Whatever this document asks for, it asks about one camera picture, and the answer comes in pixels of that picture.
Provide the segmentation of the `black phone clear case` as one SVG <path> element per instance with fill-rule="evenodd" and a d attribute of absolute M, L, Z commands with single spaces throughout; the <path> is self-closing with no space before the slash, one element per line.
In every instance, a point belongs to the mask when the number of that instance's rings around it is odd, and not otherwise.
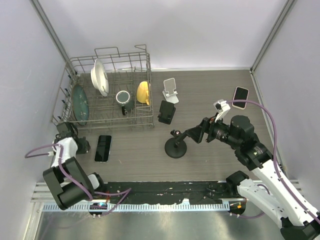
<path fill-rule="evenodd" d="M 94 161 L 97 163 L 106 163 L 109 160 L 112 136 L 100 135 L 98 137 Z"/>

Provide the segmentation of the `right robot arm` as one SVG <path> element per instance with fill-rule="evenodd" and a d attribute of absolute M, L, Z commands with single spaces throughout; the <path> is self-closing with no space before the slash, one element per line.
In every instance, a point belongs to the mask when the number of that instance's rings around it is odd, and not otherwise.
<path fill-rule="evenodd" d="M 204 134 L 208 143 L 219 140 L 231 146 L 237 160 L 271 191 L 267 194 L 247 174 L 237 171 L 226 178 L 225 190 L 230 197 L 242 196 L 252 201 L 279 226 L 286 240 L 313 240 L 320 235 L 319 210 L 282 173 L 276 156 L 259 141 L 248 117 L 236 115 L 229 125 L 217 116 L 205 117 L 199 125 L 180 134 L 177 141 L 189 137 L 200 143 Z"/>

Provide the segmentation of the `black round base stand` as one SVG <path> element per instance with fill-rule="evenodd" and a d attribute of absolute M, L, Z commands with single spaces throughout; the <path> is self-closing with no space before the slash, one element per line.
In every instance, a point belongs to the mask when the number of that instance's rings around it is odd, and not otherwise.
<path fill-rule="evenodd" d="M 172 130 L 170 134 L 172 135 L 172 138 L 168 139 L 164 145 L 165 153 L 170 158 L 179 159 L 187 152 L 187 144 L 184 141 L 187 137 L 187 133 L 179 130 Z"/>

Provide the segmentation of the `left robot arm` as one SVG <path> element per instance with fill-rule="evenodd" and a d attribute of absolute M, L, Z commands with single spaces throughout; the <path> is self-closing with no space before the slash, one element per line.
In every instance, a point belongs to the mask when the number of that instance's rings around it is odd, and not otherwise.
<path fill-rule="evenodd" d="M 229 197 L 227 185 L 217 181 L 104 182 L 96 173 L 86 174 L 76 154 L 86 154 L 90 144 L 78 136 L 71 122 L 57 125 L 52 144 L 55 160 L 42 174 L 53 199 L 61 210 L 81 201 L 92 201 L 94 210 L 115 210 L 126 205 L 220 204 Z"/>

